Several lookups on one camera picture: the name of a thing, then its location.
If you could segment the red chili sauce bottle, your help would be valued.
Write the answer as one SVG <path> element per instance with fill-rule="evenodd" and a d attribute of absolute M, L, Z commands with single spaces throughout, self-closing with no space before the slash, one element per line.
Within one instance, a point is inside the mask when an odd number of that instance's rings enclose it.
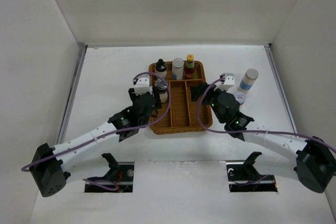
<path fill-rule="evenodd" d="M 193 54 L 186 56 L 184 75 L 186 79 L 194 79 L 195 77 L 195 62 Z"/>

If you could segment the black top glass grinder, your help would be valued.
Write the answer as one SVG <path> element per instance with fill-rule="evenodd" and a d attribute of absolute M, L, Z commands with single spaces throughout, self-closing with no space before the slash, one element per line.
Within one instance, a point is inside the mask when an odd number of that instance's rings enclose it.
<path fill-rule="evenodd" d="M 161 103 L 165 103 L 169 98 L 167 84 L 161 79 L 157 79 L 154 85 L 159 91 Z"/>

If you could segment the blue label bead jar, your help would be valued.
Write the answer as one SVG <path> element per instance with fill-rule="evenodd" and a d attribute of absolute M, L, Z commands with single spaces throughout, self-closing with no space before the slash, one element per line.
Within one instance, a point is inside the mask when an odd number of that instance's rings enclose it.
<path fill-rule="evenodd" d="M 257 80 L 258 76 L 259 72 L 256 69 L 248 69 L 238 85 L 237 91 L 247 94 Z"/>
<path fill-rule="evenodd" d="M 172 78 L 173 80 L 182 80 L 184 73 L 184 60 L 175 58 L 172 61 Z"/>

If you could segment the black cap salt shaker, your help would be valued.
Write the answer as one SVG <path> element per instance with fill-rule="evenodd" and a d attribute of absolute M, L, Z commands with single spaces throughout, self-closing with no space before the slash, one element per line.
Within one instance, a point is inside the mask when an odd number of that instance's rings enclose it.
<path fill-rule="evenodd" d="M 167 77 L 167 64 L 163 59 L 159 59 L 155 63 L 155 73 L 163 79 Z"/>

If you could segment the silver lid dark spice jar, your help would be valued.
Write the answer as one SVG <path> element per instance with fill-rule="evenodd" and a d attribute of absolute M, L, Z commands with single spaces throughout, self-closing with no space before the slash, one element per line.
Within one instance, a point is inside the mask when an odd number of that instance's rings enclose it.
<path fill-rule="evenodd" d="M 246 95 L 243 92 L 240 91 L 236 92 L 234 94 L 234 97 L 240 105 L 243 105 L 246 101 Z"/>

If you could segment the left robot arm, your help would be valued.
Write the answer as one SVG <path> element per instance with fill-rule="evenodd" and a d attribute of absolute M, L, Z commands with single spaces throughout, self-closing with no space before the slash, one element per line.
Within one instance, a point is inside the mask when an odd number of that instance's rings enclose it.
<path fill-rule="evenodd" d="M 119 143 L 138 134 L 162 107 L 157 87 L 150 87 L 150 91 L 144 94 L 136 94 L 135 89 L 131 88 L 129 96 L 131 106 L 94 130 L 67 143 L 53 147 L 45 143 L 37 147 L 28 170 L 43 197 L 50 197 L 63 189 L 74 177 L 70 169 L 102 150 L 108 140 Z"/>

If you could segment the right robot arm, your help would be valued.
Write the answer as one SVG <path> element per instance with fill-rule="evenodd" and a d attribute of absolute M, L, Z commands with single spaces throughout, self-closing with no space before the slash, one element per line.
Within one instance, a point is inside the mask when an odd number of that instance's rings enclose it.
<path fill-rule="evenodd" d="M 198 106 L 211 107 L 219 123 L 224 125 L 223 134 L 243 142 L 260 145 L 285 157 L 288 163 L 279 161 L 258 163 L 260 152 L 253 152 L 243 164 L 248 183 L 258 182 L 269 174 L 278 174 L 301 182 L 306 188 L 323 193 L 335 176 L 335 148 L 315 136 L 299 133 L 272 131 L 265 127 L 249 130 L 254 119 L 240 111 L 234 95 L 215 84 L 201 83 L 191 86 L 191 100 Z"/>

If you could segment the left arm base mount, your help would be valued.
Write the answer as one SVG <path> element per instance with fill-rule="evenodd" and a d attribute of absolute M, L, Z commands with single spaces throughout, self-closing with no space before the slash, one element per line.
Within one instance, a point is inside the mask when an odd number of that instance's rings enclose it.
<path fill-rule="evenodd" d="M 89 177 L 86 182 L 85 193 L 132 193 L 134 180 L 134 162 L 117 162 L 110 153 L 102 154 L 108 170 L 101 176 Z"/>

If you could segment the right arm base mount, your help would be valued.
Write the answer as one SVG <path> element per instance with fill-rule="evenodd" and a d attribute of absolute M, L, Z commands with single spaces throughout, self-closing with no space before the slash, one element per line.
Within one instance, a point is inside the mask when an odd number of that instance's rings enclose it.
<path fill-rule="evenodd" d="M 231 193 L 278 192 L 274 175 L 261 175 L 254 168 L 255 161 L 260 155 L 261 152 L 252 152 L 243 161 L 226 162 Z"/>

